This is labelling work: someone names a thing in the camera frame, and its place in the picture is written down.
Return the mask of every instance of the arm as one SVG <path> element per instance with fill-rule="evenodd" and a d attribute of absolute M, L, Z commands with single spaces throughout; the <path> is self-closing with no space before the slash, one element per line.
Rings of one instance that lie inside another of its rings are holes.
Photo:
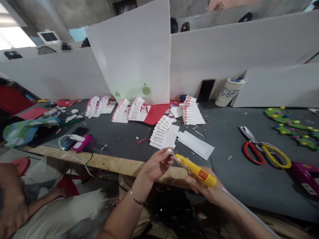
<path fill-rule="evenodd" d="M 5 238 L 9 238 L 13 233 L 15 233 L 21 226 L 23 226 L 30 217 L 33 216 L 41 207 L 44 205 L 49 204 L 50 202 L 54 201 L 58 197 L 67 197 L 64 189 L 55 188 L 42 198 L 38 199 L 37 201 L 31 203 L 27 206 L 28 216 L 23 218 L 23 220 L 16 222 L 15 226 L 9 227 L 6 230 Z"/>
<path fill-rule="evenodd" d="M 144 203 L 153 186 L 154 180 L 162 176 L 171 165 L 173 156 L 167 152 L 168 148 L 157 151 L 143 166 L 137 175 L 132 189 L 129 190 L 120 203 L 108 217 L 103 230 L 97 239 L 129 239 L 131 238 L 137 222 L 140 218 L 143 205 L 134 201 L 131 191 L 136 200 Z"/>
<path fill-rule="evenodd" d="M 3 209 L 0 212 L 0 238 L 4 238 L 6 230 L 21 225 L 28 218 L 29 212 L 15 165 L 0 164 L 0 187 L 4 193 Z"/>
<path fill-rule="evenodd" d="M 216 177 L 210 168 L 203 170 Z M 262 225 L 260 225 L 249 213 L 233 201 L 227 194 L 218 188 L 208 188 L 204 184 L 188 175 L 185 179 L 197 194 L 202 194 L 208 201 L 224 209 L 235 223 L 235 227 L 241 238 L 273 238 L 273 236 Z"/>

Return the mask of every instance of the red scissors handle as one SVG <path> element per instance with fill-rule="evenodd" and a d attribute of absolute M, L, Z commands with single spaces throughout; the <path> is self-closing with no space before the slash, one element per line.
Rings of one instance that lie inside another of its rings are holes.
<path fill-rule="evenodd" d="M 254 160 L 247 152 L 247 146 L 250 147 L 250 150 L 256 155 L 256 157 L 258 158 L 259 161 Z M 250 161 L 252 161 L 253 163 L 257 164 L 257 165 L 263 165 L 265 164 L 265 160 L 262 157 L 262 155 L 259 153 L 259 151 L 255 148 L 253 142 L 246 142 L 243 145 L 243 152 L 244 155 L 247 159 L 249 159 Z"/>

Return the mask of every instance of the table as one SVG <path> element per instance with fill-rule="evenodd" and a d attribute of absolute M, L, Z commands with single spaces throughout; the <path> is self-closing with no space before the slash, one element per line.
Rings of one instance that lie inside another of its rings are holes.
<path fill-rule="evenodd" d="M 76 103 L 68 107 L 67 112 L 61 114 L 60 118 L 64 122 L 63 119 L 71 115 L 72 109 L 78 109 L 77 114 L 81 115 L 85 108 L 86 103 Z M 285 170 L 274 168 L 269 162 L 258 166 L 244 157 L 241 147 L 246 139 L 239 132 L 238 126 L 247 126 L 258 140 L 275 145 L 292 161 L 319 167 L 319 152 L 297 146 L 296 142 L 287 136 L 278 135 L 276 130 L 271 129 L 274 121 L 263 114 L 264 109 L 219 108 L 213 101 L 200 103 L 199 109 L 208 122 L 206 125 L 198 125 L 196 131 L 205 136 L 202 138 L 204 141 L 215 147 L 213 153 L 209 160 L 205 161 L 199 155 L 193 155 L 190 149 L 178 141 L 175 143 L 175 151 L 198 165 L 212 168 L 225 187 L 244 204 L 319 223 L 319 202 L 308 198 Z M 319 117 L 307 109 L 290 109 L 290 115 L 294 120 L 319 128 Z M 83 122 L 87 126 L 82 122 L 70 125 L 62 128 L 58 134 L 51 135 L 42 145 L 36 148 L 25 147 L 23 150 L 76 162 L 57 149 L 57 141 L 62 135 L 72 133 L 77 127 L 87 127 L 89 129 L 87 133 L 94 136 L 94 140 L 90 143 L 94 156 L 88 163 L 89 166 L 137 176 L 144 162 L 157 151 L 149 146 L 153 127 L 135 121 L 129 121 L 128 124 L 112 123 L 111 117 L 112 114 L 91 119 L 85 117 Z M 182 126 L 181 122 L 174 124 L 180 126 L 180 131 L 186 130 L 200 138 L 193 130 L 194 126 Z M 137 142 L 143 138 L 148 140 L 138 145 Z M 90 153 L 73 153 L 73 155 L 85 163 L 90 158 Z M 176 162 L 173 166 L 158 181 L 189 189 L 184 182 L 186 171 Z"/>

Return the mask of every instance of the scissors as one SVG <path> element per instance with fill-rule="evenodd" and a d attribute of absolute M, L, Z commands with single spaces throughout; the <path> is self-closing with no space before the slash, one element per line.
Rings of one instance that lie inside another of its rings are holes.
<path fill-rule="evenodd" d="M 289 158 L 283 153 L 281 152 L 278 148 L 276 148 L 275 146 L 265 143 L 265 142 L 260 142 L 257 141 L 254 137 L 254 135 L 250 132 L 250 130 L 246 127 L 246 126 L 239 126 L 239 129 L 241 130 L 241 132 L 247 137 L 248 142 L 244 143 L 243 145 L 243 152 L 244 155 L 246 156 L 246 158 L 248 158 L 250 161 L 252 161 L 255 164 L 258 165 L 263 165 L 265 164 L 265 160 L 262 157 L 262 155 L 258 152 L 257 149 L 259 149 L 260 151 L 263 151 L 266 153 L 266 155 L 268 156 L 268 158 L 278 167 L 280 168 L 284 168 L 284 169 L 288 169 L 291 168 L 291 161 L 289 160 Z M 251 151 L 257 156 L 257 158 L 259 159 L 259 161 L 254 160 L 247 152 L 247 146 L 250 147 Z M 272 154 L 279 154 L 281 155 L 285 161 L 286 164 L 285 165 L 281 165 L 280 163 L 277 162 L 277 160 L 274 159 L 274 157 L 272 156 Z"/>

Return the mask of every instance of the gray table surface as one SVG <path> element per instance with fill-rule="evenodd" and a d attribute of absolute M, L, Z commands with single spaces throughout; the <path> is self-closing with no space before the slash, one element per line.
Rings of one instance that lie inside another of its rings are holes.
<path fill-rule="evenodd" d="M 67 107 L 66 113 L 59 116 L 62 122 L 72 115 L 72 109 L 79 110 L 77 115 L 84 115 L 86 102 Z M 213 101 L 200 103 L 199 109 L 208 121 L 205 125 L 198 125 L 196 131 L 205 138 L 193 130 L 194 126 L 182 126 L 180 122 L 174 124 L 180 126 L 180 131 L 186 130 L 214 146 L 213 153 L 205 161 L 178 141 L 175 142 L 175 152 L 188 157 L 197 165 L 212 168 L 223 185 L 245 205 L 319 223 L 319 202 L 308 197 L 285 170 L 274 167 L 267 160 L 264 165 L 259 166 L 246 159 L 241 150 L 246 139 L 238 126 L 248 127 L 257 140 L 275 145 L 291 161 L 308 163 L 319 168 L 319 152 L 297 146 L 288 136 L 279 135 L 276 130 L 271 129 L 274 121 L 263 114 L 265 109 L 220 108 Z M 309 110 L 290 109 L 289 112 L 292 119 L 319 128 L 319 117 Z M 87 133 L 93 136 L 89 146 L 94 153 L 146 162 L 157 151 L 149 145 L 154 126 L 136 121 L 129 121 L 127 124 L 112 123 L 111 117 L 112 114 L 91 119 L 84 117 L 83 122 L 87 125 L 80 122 L 62 127 L 58 134 L 51 135 L 42 145 L 57 148 L 57 141 L 61 136 L 72 133 L 78 127 L 86 127 Z M 138 145 L 137 142 L 144 138 L 147 140 Z"/>

